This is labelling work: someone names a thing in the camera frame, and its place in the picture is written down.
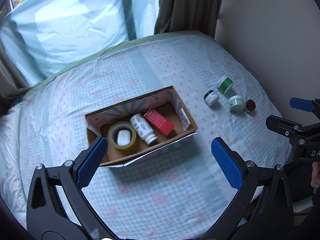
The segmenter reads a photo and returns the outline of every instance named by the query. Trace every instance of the red lid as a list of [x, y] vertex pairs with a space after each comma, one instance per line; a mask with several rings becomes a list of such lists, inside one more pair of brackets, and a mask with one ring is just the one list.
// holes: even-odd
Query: red lid
[[252, 112], [254, 109], [256, 109], [256, 104], [253, 100], [249, 99], [246, 101], [245, 107], [248, 109], [248, 111]]

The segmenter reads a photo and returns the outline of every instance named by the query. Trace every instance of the yellow tape roll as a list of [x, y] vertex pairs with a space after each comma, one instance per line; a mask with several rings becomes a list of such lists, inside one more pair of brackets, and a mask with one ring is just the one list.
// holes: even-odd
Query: yellow tape roll
[[[130, 142], [126, 145], [118, 145], [115, 141], [115, 138], [118, 136], [120, 130], [128, 130], [130, 132]], [[113, 147], [125, 151], [131, 149], [137, 140], [137, 133], [132, 124], [129, 122], [116, 122], [113, 124], [108, 132], [108, 143], [112, 144]]]

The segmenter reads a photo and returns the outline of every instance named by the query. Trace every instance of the blue gripper pad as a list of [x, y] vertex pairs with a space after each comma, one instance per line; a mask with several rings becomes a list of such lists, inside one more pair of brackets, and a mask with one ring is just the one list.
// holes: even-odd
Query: blue gripper pad
[[230, 186], [240, 190], [243, 184], [242, 171], [217, 139], [211, 142], [211, 153], [219, 164]]
[[77, 171], [76, 184], [79, 189], [88, 187], [107, 150], [107, 139], [102, 137], [101, 140], [98, 141], [95, 147], [90, 151], [87, 158], [84, 160]]
[[312, 102], [300, 98], [291, 98], [290, 106], [294, 109], [299, 109], [309, 113], [315, 109], [315, 106]]

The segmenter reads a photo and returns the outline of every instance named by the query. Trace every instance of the white curtain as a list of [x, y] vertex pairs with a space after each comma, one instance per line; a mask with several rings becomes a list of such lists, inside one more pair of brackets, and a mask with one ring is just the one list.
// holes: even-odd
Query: white curtain
[[30, 86], [124, 41], [153, 35], [157, 0], [25, 0], [0, 39]]

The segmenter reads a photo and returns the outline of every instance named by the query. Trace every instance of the small jar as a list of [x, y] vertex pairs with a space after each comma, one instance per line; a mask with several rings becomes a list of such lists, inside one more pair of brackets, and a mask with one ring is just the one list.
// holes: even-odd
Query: small jar
[[209, 90], [203, 98], [208, 106], [213, 106], [219, 100], [219, 96], [213, 90]]
[[229, 98], [229, 108], [231, 112], [240, 112], [244, 110], [244, 101], [242, 96], [233, 96]]
[[233, 81], [227, 76], [223, 75], [217, 83], [217, 88], [224, 94], [228, 93], [233, 86]]
[[245, 111], [247, 114], [250, 114], [254, 109], [256, 109], [256, 103], [251, 99], [246, 101], [243, 111]]

